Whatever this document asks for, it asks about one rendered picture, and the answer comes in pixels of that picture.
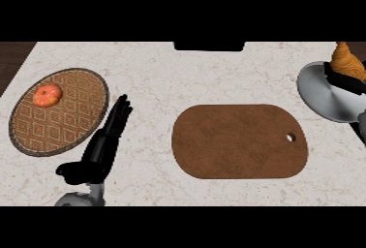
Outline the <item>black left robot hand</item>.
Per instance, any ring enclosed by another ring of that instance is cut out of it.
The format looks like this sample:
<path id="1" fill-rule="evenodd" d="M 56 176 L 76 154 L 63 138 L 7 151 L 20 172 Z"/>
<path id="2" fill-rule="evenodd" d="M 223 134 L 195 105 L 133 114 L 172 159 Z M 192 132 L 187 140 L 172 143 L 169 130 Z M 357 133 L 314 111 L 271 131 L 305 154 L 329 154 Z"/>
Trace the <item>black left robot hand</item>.
<path id="1" fill-rule="evenodd" d="M 133 111 L 127 95 L 118 97 L 107 120 L 88 141 L 81 160 L 59 165 L 56 175 L 65 178 L 69 185 L 99 184 L 109 175 L 128 115 Z"/>

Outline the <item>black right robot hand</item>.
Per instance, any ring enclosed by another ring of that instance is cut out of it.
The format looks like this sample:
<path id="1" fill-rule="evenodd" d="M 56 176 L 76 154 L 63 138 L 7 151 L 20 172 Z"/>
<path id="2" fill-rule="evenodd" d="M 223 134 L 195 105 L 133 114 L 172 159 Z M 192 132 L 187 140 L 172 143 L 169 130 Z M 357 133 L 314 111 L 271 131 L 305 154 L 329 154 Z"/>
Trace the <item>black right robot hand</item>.
<path id="1" fill-rule="evenodd" d="M 336 73 L 332 69 L 330 63 L 323 63 L 324 75 L 327 82 L 341 88 L 342 90 L 351 92 L 355 95 L 366 94 L 366 84 L 355 77 L 345 76 Z"/>

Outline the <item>golden brown croissant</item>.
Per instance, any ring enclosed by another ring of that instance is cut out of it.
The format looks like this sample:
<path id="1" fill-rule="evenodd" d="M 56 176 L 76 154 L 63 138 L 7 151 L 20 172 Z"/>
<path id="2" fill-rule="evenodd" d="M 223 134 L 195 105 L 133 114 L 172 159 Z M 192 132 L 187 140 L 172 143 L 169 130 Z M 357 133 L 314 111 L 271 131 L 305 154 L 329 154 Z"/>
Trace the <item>golden brown croissant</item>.
<path id="1" fill-rule="evenodd" d="M 336 73 L 366 81 L 366 68 L 358 58 L 350 52 L 345 42 L 336 42 L 330 66 Z"/>

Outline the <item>brown wooden cutting board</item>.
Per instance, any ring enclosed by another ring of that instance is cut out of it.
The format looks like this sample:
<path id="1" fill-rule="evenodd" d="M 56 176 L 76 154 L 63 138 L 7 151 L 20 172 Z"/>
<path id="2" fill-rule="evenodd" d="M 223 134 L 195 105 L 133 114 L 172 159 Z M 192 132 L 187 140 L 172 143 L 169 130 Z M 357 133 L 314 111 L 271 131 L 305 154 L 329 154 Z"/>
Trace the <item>brown wooden cutting board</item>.
<path id="1" fill-rule="evenodd" d="M 308 156 L 298 121 L 273 105 L 189 107 L 174 122 L 171 149 L 199 179 L 289 178 Z"/>

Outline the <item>round brown woven placemat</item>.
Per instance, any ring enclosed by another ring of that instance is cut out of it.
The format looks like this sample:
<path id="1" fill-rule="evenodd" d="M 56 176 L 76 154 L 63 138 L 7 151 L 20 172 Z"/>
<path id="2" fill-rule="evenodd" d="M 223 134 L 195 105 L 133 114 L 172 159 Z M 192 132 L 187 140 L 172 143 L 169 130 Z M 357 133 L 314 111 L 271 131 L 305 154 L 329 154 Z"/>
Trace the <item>round brown woven placemat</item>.
<path id="1" fill-rule="evenodd" d="M 34 94 L 56 84 L 62 99 L 51 107 L 34 105 Z M 48 157 L 75 148 L 93 135 L 109 106 L 109 87 L 102 76 L 82 68 L 57 71 L 26 89 L 9 119 L 13 146 L 28 156 Z"/>

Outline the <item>orange-red tomato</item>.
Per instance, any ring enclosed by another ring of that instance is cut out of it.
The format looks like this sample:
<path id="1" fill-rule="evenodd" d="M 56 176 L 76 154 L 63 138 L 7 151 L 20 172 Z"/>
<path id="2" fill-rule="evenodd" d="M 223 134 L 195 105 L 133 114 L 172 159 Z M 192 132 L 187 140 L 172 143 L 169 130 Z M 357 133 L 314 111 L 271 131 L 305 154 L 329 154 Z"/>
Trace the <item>orange-red tomato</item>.
<path id="1" fill-rule="evenodd" d="M 37 107 L 47 108 L 56 105 L 63 97 L 63 91 L 59 85 L 48 84 L 41 86 L 32 97 L 32 102 Z"/>

